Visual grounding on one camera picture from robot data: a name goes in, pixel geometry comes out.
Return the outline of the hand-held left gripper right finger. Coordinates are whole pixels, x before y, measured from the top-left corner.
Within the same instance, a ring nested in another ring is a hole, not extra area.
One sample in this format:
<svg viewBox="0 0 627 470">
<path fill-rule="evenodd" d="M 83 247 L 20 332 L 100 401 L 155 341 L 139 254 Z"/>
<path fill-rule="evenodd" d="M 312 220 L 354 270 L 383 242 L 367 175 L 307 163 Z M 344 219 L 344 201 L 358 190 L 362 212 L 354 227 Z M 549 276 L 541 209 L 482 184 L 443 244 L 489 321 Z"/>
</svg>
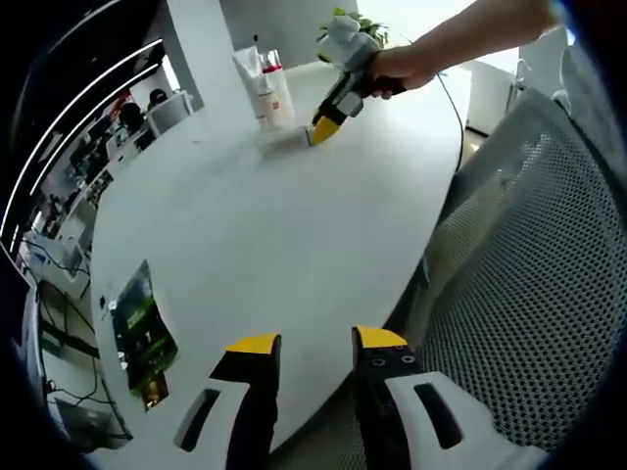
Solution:
<svg viewBox="0 0 627 470">
<path fill-rule="evenodd" d="M 488 469 L 490 412 L 439 372 L 424 372 L 408 342 L 352 329 L 356 415 L 369 469 Z"/>
</svg>

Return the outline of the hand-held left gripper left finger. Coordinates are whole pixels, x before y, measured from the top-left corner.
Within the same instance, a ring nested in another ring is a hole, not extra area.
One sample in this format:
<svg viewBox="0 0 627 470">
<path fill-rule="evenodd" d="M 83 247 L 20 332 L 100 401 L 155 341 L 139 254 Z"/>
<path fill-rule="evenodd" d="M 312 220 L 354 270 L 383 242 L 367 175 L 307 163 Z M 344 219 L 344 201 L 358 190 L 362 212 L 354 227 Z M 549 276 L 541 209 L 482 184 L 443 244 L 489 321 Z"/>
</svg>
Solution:
<svg viewBox="0 0 627 470">
<path fill-rule="evenodd" d="M 278 416 L 281 336 L 226 347 L 173 438 L 206 469 L 266 469 Z"/>
</svg>

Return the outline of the person's right hand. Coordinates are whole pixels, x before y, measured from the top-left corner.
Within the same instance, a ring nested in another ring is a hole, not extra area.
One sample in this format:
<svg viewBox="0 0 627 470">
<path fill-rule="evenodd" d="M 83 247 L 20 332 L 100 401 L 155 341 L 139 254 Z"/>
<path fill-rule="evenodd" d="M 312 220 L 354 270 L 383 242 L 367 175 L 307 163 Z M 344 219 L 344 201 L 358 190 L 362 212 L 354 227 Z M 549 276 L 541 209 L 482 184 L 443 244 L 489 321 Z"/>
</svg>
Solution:
<svg viewBox="0 0 627 470">
<path fill-rule="evenodd" d="M 407 90 L 422 87 L 437 71 L 430 53 L 417 43 L 383 50 L 369 66 L 373 78 L 398 78 Z"/>
</svg>

